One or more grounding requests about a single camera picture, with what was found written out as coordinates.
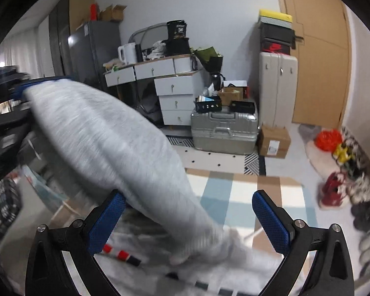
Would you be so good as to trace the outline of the silver aluminium suitcase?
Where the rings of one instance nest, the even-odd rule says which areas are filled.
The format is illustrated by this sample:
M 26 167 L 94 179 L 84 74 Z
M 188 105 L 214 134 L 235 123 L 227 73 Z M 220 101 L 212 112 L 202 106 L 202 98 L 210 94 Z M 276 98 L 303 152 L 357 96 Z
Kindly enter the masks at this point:
M 254 152 L 259 117 L 253 100 L 232 102 L 221 111 L 190 116 L 194 147 L 207 152 L 246 155 Z

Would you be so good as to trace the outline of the stacked shoe boxes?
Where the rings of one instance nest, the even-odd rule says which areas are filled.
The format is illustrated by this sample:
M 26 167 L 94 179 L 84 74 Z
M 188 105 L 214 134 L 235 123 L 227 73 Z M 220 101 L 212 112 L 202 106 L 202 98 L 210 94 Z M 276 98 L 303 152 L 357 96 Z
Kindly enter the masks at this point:
M 259 10 L 260 50 L 290 55 L 295 49 L 293 17 L 286 13 Z

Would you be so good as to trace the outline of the black white plaid garment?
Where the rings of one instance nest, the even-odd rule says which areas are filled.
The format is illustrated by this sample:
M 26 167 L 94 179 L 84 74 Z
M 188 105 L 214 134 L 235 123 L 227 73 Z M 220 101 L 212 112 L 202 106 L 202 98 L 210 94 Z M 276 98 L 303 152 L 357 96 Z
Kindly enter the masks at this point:
M 0 181 L 0 242 L 22 209 L 21 195 L 12 178 Z

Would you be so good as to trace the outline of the white electric kettle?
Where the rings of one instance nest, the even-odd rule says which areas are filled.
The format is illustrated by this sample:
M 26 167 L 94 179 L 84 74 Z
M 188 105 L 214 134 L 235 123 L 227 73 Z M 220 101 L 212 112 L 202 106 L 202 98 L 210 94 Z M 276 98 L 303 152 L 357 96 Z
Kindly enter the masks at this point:
M 137 53 L 134 42 L 119 46 L 117 51 L 119 60 L 126 66 L 137 63 Z

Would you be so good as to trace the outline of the brown cardboard box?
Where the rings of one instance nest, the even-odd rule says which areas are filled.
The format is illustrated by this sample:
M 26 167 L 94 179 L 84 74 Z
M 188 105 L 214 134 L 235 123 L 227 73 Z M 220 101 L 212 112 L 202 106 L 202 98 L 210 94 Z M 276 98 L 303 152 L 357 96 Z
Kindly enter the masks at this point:
M 291 145 L 286 128 L 262 125 L 259 137 L 259 154 L 264 157 L 284 159 Z

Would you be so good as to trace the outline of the checkered bed cover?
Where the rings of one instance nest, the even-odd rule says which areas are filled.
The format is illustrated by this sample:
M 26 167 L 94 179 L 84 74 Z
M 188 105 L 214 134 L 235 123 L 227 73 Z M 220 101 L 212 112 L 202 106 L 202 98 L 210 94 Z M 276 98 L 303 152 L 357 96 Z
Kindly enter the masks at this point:
M 226 234 L 222 247 L 171 265 L 173 238 L 127 208 L 95 260 L 121 295 L 257 295 L 281 262 L 253 212 L 262 188 L 292 217 L 315 224 L 304 188 L 290 178 L 187 170 L 192 189 Z

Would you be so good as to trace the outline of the dark grey refrigerator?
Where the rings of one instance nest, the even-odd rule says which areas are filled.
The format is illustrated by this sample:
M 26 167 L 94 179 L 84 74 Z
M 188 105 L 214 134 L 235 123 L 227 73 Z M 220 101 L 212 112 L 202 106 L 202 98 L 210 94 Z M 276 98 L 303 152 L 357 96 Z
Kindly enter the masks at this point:
M 75 80 L 107 92 L 103 65 L 118 56 L 119 25 L 88 21 L 68 38 L 68 45 Z

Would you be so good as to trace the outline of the wooden door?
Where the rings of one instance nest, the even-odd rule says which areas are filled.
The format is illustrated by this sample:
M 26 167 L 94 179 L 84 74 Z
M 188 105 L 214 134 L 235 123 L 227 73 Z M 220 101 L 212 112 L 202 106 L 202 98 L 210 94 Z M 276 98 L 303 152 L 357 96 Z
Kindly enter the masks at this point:
M 293 121 L 338 128 L 348 97 L 351 43 L 347 12 L 340 0 L 279 0 L 293 18 L 298 59 Z

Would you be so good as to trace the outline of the white drawer desk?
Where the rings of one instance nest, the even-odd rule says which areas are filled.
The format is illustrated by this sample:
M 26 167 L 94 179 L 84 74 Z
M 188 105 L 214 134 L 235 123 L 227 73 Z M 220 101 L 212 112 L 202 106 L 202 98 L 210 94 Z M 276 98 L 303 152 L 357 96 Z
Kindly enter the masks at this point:
M 164 124 L 189 126 L 195 99 L 203 93 L 207 72 L 195 57 L 177 55 L 144 61 L 105 74 L 109 87 L 153 79 Z

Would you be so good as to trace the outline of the yellow toy shoes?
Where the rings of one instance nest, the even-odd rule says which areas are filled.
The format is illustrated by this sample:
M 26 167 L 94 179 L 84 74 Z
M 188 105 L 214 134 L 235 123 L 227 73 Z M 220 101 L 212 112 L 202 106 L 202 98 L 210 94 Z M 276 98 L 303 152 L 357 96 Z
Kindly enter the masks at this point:
M 338 165 L 345 164 L 352 155 L 351 149 L 346 145 L 345 142 L 339 144 L 332 153 L 332 157 Z

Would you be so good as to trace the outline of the grey hooded sweatshirt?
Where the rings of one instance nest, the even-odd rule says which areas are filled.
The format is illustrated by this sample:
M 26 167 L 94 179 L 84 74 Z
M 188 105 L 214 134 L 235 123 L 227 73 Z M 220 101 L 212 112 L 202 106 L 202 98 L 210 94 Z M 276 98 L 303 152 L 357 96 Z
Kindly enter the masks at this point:
M 141 254 L 136 273 L 259 292 L 279 260 L 244 245 L 200 204 L 167 137 L 108 93 L 69 79 L 24 91 L 44 156 L 68 194 L 102 201 L 119 190 L 141 213 L 114 241 Z

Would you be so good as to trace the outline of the white tall suitcase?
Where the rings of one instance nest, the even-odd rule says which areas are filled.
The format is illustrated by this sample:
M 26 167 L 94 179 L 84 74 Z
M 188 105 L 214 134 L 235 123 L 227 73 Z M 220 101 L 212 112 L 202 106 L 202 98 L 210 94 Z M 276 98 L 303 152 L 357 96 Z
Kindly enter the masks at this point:
M 259 54 L 259 124 L 288 128 L 293 119 L 298 60 L 285 54 Z

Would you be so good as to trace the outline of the orange mesh bag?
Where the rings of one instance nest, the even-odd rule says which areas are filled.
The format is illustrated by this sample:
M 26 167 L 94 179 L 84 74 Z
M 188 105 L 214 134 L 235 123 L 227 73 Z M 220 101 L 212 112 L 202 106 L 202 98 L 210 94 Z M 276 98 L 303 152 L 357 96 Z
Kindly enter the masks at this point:
M 336 130 L 322 130 L 314 139 L 314 144 L 324 152 L 333 152 L 342 143 L 342 134 Z

